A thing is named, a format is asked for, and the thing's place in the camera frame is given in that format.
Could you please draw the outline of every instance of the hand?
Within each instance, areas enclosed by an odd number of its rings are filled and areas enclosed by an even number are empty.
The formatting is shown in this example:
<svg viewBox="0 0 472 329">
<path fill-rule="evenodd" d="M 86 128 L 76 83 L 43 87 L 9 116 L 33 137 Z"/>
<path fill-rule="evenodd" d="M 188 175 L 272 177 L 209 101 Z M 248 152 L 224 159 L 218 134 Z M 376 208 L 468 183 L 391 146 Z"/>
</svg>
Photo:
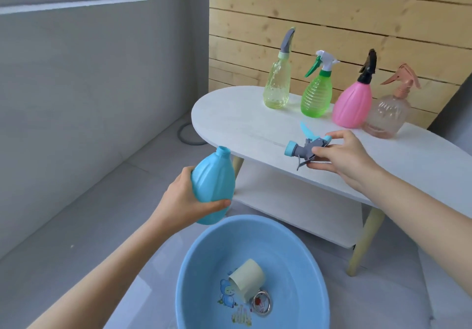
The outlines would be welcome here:
<svg viewBox="0 0 472 329">
<path fill-rule="evenodd" d="M 325 170 L 337 173 L 353 189 L 364 193 L 362 178 L 371 169 L 381 169 L 369 156 L 361 141 L 349 130 L 328 132 L 333 139 L 344 139 L 343 145 L 328 145 L 327 147 L 313 147 L 311 151 L 317 156 L 316 161 L 310 162 L 308 167 L 315 170 Z"/>
<path fill-rule="evenodd" d="M 162 196 L 159 205 L 148 220 L 151 226 L 169 235 L 184 229 L 210 213 L 220 211 L 231 204 L 230 200 L 200 202 L 192 190 L 190 174 L 194 166 L 184 167 Z"/>
</svg>

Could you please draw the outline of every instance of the basin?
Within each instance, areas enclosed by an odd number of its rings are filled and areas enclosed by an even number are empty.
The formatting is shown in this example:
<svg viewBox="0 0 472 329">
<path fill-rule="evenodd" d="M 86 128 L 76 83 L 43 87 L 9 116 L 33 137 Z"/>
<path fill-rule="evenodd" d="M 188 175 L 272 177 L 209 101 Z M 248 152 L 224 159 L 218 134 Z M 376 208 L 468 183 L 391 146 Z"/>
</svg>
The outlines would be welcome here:
<svg viewBox="0 0 472 329">
<path fill-rule="evenodd" d="M 271 311 L 256 313 L 228 276 L 246 260 L 262 268 Z M 262 216 L 223 219 L 205 230 L 184 258 L 177 280 L 179 329 L 329 328 L 329 299 L 316 261 L 288 228 Z"/>
</svg>

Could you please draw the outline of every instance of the black cable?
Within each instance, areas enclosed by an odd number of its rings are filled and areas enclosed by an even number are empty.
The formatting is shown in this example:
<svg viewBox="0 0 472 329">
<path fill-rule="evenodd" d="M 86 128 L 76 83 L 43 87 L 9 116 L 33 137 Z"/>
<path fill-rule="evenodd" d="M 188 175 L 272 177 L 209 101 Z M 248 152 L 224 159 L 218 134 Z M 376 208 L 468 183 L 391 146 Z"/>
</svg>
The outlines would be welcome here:
<svg viewBox="0 0 472 329">
<path fill-rule="evenodd" d="M 177 130 L 177 137 L 180 141 L 182 141 L 184 144 L 190 145 L 190 146 L 202 146 L 202 145 L 208 144 L 208 142 L 206 142 L 206 141 L 188 141 L 188 140 L 185 140 L 182 137 L 182 130 L 188 125 L 192 125 L 192 123 L 191 122 L 185 123 Z"/>
</svg>

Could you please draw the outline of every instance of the tabletop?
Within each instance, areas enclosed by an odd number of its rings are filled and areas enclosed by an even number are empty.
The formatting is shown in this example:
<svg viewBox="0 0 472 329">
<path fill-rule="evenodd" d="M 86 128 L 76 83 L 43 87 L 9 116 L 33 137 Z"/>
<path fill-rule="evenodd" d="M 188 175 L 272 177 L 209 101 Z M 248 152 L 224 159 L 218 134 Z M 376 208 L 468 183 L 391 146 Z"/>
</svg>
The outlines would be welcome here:
<svg viewBox="0 0 472 329">
<path fill-rule="evenodd" d="M 323 117 L 310 118 L 300 112 L 300 100 L 301 96 L 290 94 L 287 105 L 274 110 L 263 103 L 263 87 L 227 87 L 197 101 L 192 109 L 192 123 L 197 133 L 213 146 L 226 146 L 236 156 L 256 160 L 313 185 L 373 205 L 338 175 L 306 166 L 297 171 L 297 159 L 284 155 L 288 141 L 304 145 L 300 122 L 315 135 L 343 129 L 331 121 L 333 105 Z M 410 123 L 405 123 L 396 137 L 389 140 L 378 139 L 360 129 L 354 129 L 353 133 L 387 171 L 472 218 L 472 157 L 469 154 Z M 342 143 L 342 140 L 331 143 Z"/>
</svg>

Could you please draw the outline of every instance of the pink spray bottle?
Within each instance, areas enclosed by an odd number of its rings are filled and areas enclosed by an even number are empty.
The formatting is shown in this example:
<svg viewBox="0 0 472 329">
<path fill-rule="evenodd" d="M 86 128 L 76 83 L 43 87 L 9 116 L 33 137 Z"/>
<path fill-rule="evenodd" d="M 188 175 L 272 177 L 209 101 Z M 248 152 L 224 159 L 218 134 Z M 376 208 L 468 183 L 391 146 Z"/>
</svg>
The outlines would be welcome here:
<svg viewBox="0 0 472 329">
<path fill-rule="evenodd" d="M 372 105 L 372 91 L 370 81 L 375 73 L 377 54 L 369 51 L 369 56 L 361 70 L 357 81 L 348 87 L 339 97 L 333 108 L 333 122 L 339 126 L 355 129 L 360 127 Z"/>
</svg>

